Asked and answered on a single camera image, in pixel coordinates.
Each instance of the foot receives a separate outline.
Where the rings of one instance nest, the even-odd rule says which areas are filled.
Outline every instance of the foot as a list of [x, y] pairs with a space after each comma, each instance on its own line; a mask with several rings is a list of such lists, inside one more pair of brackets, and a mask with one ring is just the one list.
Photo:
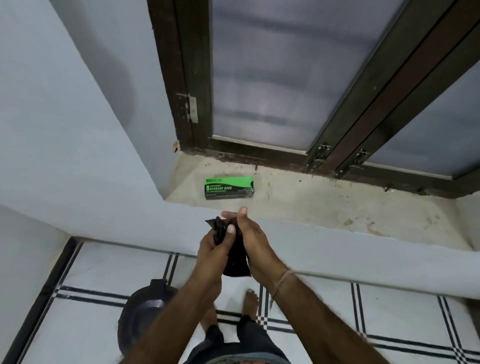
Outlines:
[[212, 307], [210, 307], [208, 311], [205, 312], [205, 315], [200, 320], [200, 325], [202, 325], [202, 329], [204, 329], [205, 332], [207, 332], [208, 328], [212, 325], [218, 326], [215, 306], [212, 305]]
[[253, 321], [257, 320], [258, 311], [258, 296], [251, 289], [245, 292], [245, 298], [243, 299], [243, 315], [248, 315]]

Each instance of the forearm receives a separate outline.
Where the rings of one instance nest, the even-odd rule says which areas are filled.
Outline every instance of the forearm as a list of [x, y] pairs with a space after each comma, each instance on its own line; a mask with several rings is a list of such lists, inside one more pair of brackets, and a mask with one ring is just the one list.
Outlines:
[[121, 364], [177, 364], [205, 311], [208, 289], [188, 281]]
[[373, 346], [335, 315], [294, 275], [282, 283], [275, 295], [275, 302], [294, 328], [313, 363], [388, 364]]

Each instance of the person's right hand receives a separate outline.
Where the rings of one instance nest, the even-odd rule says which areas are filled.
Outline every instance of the person's right hand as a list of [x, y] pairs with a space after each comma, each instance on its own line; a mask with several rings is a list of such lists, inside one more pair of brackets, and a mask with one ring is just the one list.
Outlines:
[[257, 282], [272, 293], [276, 283], [288, 268], [270, 247], [267, 236], [260, 226], [248, 218], [247, 207], [241, 207], [238, 212], [224, 211], [222, 216], [227, 220], [237, 218], [238, 227], [243, 235], [243, 245], [249, 257], [250, 272]]

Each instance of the frosted glass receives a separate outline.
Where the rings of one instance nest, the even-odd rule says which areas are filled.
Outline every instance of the frosted glass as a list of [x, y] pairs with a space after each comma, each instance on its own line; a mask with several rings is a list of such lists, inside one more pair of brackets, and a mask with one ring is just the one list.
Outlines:
[[307, 149], [402, 0], [213, 0], [213, 132]]
[[457, 177], [480, 165], [480, 62], [368, 160]]

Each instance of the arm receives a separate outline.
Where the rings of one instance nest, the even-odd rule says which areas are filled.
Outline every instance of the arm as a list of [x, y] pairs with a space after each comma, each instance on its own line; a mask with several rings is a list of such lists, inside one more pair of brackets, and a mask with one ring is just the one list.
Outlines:
[[388, 364], [373, 346], [335, 315], [294, 274], [287, 275], [277, 291], [277, 284], [288, 268], [270, 247], [260, 226], [247, 217], [246, 207], [242, 207], [238, 214], [224, 212], [222, 215], [237, 217], [252, 276], [271, 294], [276, 292], [276, 303], [313, 363]]
[[213, 231], [200, 242], [197, 263], [189, 280], [151, 324], [121, 364], [177, 364], [200, 319], [218, 297], [228, 252], [235, 241], [229, 225], [215, 247]]

